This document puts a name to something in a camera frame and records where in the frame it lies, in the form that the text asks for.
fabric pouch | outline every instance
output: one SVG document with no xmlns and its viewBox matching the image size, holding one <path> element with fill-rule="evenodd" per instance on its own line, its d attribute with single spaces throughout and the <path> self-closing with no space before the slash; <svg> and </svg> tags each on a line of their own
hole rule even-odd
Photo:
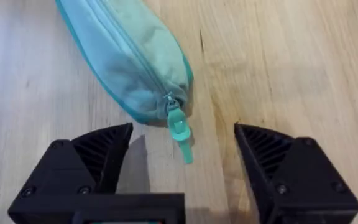
<svg viewBox="0 0 358 224">
<path fill-rule="evenodd" d="M 193 74 L 178 42 L 141 0 L 56 0 L 106 91 L 138 122 L 167 120 L 186 163 L 193 157 L 182 108 Z"/>
</svg>

zipper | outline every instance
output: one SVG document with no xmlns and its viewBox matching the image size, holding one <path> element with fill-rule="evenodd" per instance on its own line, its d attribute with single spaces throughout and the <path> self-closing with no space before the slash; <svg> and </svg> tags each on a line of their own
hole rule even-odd
<svg viewBox="0 0 358 224">
<path fill-rule="evenodd" d="M 154 85 L 157 86 L 159 89 L 159 92 L 161 92 L 163 95 L 168 94 L 168 90 L 165 88 L 165 85 L 161 81 L 160 77 L 158 77 L 158 74 L 154 71 L 152 66 L 149 64 L 147 59 L 143 56 L 143 54 L 140 52 L 140 50 L 137 48 L 136 44 L 133 43 L 132 39 L 129 37 L 127 32 L 122 28 L 120 23 L 117 21 L 117 19 L 114 17 L 114 15 L 109 14 L 109 9 L 107 9 L 106 5 L 104 5 L 104 1 L 95 1 L 96 5 L 100 8 L 101 11 L 103 11 L 104 15 L 109 19 L 110 24 L 114 26 L 114 28 L 118 31 L 118 33 L 121 35 L 121 37 L 125 40 L 125 43 L 128 45 L 132 53 L 136 56 L 136 58 L 140 61 L 140 64 L 142 64 L 143 68 L 146 71 L 146 74 L 148 77 L 153 80 Z"/>
<path fill-rule="evenodd" d="M 192 163 L 193 155 L 191 153 L 191 147 L 188 143 L 191 136 L 191 130 L 187 123 L 186 114 L 181 110 L 179 101 L 175 98 L 175 95 L 172 92 L 167 90 L 159 74 L 155 72 L 149 61 L 144 57 L 127 32 L 122 28 L 119 21 L 117 21 L 114 15 L 108 13 L 109 9 L 107 9 L 104 1 L 95 2 L 99 9 L 103 11 L 104 15 L 109 19 L 110 24 L 114 26 L 119 35 L 124 39 L 125 43 L 128 45 L 135 57 L 139 60 L 140 64 L 145 69 L 146 74 L 151 80 L 153 80 L 154 85 L 157 86 L 159 92 L 164 95 L 163 99 L 166 99 L 167 101 L 165 108 L 167 114 L 167 124 L 172 138 L 178 142 L 185 162 L 187 164 Z"/>
</svg>

black plastic mount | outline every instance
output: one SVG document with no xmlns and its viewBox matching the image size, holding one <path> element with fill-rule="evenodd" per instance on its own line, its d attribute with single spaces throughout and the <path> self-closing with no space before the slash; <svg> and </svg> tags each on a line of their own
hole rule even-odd
<svg viewBox="0 0 358 224">
<path fill-rule="evenodd" d="M 184 194 L 115 194 L 132 130 L 129 123 L 51 143 L 9 216 L 16 224 L 184 224 Z"/>
<path fill-rule="evenodd" d="M 255 126 L 234 132 L 261 224 L 348 224 L 358 201 L 311 138 Z"/>
</svg>

zipper slider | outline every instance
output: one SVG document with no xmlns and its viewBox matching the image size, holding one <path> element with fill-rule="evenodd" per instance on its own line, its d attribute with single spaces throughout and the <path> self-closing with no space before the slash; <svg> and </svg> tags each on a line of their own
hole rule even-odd
<svg viewBox="0 0 358 224">
<path fill-rule="evenodd" d="M 191 164 L 193 162 L 193 154 L 188 143 L 191 131 L 186 120 L 186 114 L 180 109 L 179 103 L 176 100 L 171 100 L 170 97 L 169 99 L 168 128 L 172 138 L 178 142 L 186 164 Z"/>
</svg>

table surface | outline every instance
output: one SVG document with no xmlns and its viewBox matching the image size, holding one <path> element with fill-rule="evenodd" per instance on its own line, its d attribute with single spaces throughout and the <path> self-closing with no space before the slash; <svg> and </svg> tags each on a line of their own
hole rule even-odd
<svg viewBox="0 0 358 224">
<path fill-rule="evenodd" d="M 134 125 L 149 191 L 185 192 L 188 223 L 255 223 L 239 121 L 313 136 L 358 198 L 358 0 L 147 4 L 195 73 L 193 164 L 167 129 Z M 0 0 L 0 223 L 11 223 L 7 208 L 52 140 L 125 122 L 53 1 Z"/>
</svg>

